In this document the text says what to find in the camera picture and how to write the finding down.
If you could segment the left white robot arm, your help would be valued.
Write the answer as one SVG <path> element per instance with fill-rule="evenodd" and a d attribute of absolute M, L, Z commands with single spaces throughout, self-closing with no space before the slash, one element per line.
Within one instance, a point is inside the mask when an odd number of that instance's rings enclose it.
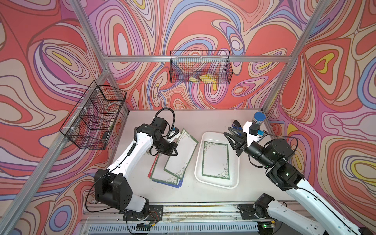
<path fill-rule="evenodd" d="M 160 154 L 177 156 L 180 137 L 178 128 L 173 127 L 167 137 L 162 136 L 163 128 L 157 125 L 142 124 L 133 132 L 133 141 L 121 156 L 106 170 L 99 169 L 95 174 L 95 200 L 120 212 L 131 211 L 140 217 L 149 214 L 149 200 L 133 192 L 128 179 L 142 156 L 152 147 Z"/>

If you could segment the green bordered stationery sheet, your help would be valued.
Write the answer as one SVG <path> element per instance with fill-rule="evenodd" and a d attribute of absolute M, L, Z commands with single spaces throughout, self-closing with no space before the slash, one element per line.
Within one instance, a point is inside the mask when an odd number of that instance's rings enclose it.
<path fill-rule="evenodd" d="M 156 157 L 151 169 L 150 179 L 156 182 L 178 186 L 180 179 L 164 170 L 168 159 L 169 157 L 165 155 L 158 155 Z"/>

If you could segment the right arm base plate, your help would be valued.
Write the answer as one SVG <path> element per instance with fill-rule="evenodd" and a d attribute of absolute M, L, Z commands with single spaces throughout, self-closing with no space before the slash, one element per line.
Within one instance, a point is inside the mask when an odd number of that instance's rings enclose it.
<path fill-rule="evenodd" d="M 265 219 L 264 208 L 258 204 L 239 204 L 237 209 L 240 211 L 243 220 Z"/>

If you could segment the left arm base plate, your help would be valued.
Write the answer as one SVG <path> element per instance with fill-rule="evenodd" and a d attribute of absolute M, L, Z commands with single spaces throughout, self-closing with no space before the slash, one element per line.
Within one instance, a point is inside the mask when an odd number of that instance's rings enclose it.
<path fill-rule="evenodd" d="M 163 219 L 163 205 L 149 205 L 141 212 L 125 211 L 123 214 L 123 221 L 151 221 L 159 222 Z"/>

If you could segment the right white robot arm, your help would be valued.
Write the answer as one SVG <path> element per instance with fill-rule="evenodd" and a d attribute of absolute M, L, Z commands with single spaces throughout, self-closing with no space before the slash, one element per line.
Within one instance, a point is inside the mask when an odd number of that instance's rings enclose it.
<path fill-rule="evenodd" d="M 266 170 L 266 177 L 281 191 L 293 197 L 313 217 L 309 219 L 262 194 L 254 203 L 254 215 L 265 215 L 293 228 L 302 235 L 371 235 L 366 227 L 349 221 L 323 198 L 288 158 L 294 155 L 285 138 L 273 139 L 264 146 L 258 137 L 238 129 L 229 128 L 224 133 L 237 156 L 245 153 Z"/>

